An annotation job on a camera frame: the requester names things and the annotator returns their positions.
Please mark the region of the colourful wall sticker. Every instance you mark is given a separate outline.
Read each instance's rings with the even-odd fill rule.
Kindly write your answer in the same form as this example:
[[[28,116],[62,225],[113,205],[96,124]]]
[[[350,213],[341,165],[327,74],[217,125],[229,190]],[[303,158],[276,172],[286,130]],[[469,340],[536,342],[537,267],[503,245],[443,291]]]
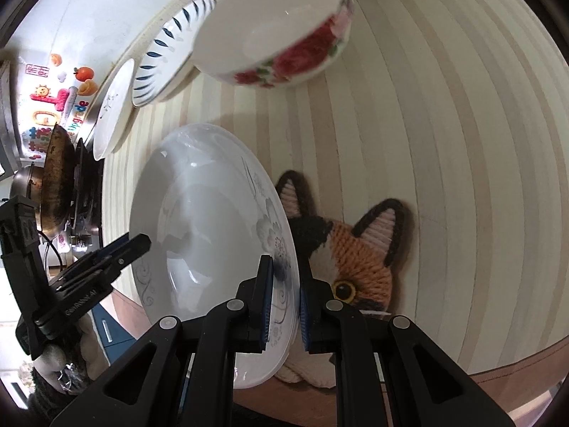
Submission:
[[[60,53],[27,50],[17,57],[15,117],[25,160],[42,162],[54,127],[73,144],[91,134],[88,112],[99,93],[100,76],[89,65]]]

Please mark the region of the steel pot with lid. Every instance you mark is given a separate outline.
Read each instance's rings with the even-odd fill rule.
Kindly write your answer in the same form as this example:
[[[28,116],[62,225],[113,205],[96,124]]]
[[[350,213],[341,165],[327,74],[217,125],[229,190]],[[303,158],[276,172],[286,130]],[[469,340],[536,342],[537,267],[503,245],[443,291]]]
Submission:
[[[30,164],[19,170],[11,184],[10,197],[22,196],[39,204],[42,198],[43,167]]]

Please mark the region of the dark frying pan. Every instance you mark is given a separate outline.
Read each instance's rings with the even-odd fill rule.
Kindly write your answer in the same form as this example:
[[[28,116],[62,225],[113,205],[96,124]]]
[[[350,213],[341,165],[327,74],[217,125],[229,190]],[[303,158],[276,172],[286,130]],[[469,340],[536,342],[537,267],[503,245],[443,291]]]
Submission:
[[[50,238],[56,236],[68,220],[75,165],[75,147],[69,133],[61,125],[54,125],[46,151],[39,204],[42,232]]]

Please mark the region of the small white plate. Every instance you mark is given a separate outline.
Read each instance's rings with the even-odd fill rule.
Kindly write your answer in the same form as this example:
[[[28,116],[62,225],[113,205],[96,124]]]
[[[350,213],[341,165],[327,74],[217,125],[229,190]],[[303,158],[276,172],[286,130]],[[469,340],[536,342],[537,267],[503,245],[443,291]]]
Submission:
[[[92,144],[95,161],[107,158],[115,150],[126,129],[133,108],[130,90],[135,65],[132,58],[121,65],[102,100]]]

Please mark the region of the knitted cat shaped mat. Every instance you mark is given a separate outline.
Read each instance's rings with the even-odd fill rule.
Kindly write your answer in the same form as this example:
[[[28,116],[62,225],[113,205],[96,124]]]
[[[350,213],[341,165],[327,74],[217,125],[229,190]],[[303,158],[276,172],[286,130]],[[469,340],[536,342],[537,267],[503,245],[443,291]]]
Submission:
[[[310,261],[317,280],[328,283],[334,298],[364,315],[388,316],[393,299],[393,262],[404,234],[406,210],[386,199],[350,226],[321,217],[303,174],[287,171],[276,185],[297,253]]]

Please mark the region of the white bowl red roses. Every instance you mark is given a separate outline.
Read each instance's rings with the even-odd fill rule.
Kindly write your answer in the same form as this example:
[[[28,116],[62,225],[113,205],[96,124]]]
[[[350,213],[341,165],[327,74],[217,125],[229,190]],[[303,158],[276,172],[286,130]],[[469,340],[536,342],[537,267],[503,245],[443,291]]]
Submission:
[[[199,28],[192,60],[230,85],[292,87],[339,58],[353,12],[353,0],[220,0]]]

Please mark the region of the white plate grey flower print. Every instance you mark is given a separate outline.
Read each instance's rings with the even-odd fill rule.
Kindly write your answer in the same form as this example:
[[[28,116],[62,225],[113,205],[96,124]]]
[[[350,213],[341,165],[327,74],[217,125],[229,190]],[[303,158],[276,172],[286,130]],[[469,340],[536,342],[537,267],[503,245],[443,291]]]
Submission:
[[[132,276],[151,323],[205,315],[256,276],[264,254],[273,258],[266,349],[237,355],[233,386],[250,389],[274,376],[298,329],[299,269],[283,204],[253,152],[216,125],[176,129],[139,177],[129,234],[139,233],[151,246]]]

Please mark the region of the striped table mat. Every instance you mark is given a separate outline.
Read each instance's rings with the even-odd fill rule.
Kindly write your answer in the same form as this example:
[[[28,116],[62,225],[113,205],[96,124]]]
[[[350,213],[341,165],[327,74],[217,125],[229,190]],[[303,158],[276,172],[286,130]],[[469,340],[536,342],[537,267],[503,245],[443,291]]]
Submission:
[[[317,212],[411,212],[397,310],[462,367],[515,363],[568,334],[568,66],[523,0],[355,0],[340,58],[292,88],[198,75],[135,112],[105,162],[102,233],[126,232],[139,174],[174,129],[212,122]]]

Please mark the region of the white plate blue leaf pattern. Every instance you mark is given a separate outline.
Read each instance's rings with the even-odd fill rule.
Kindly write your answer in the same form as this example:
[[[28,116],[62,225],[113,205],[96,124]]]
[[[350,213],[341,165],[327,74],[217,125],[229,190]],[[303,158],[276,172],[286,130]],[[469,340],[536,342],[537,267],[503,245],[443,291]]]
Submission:
[[[151,39],[132,83],[135,107],[163,101],[192,72],[196,36],[216,5],[216,0],[192,0]]]

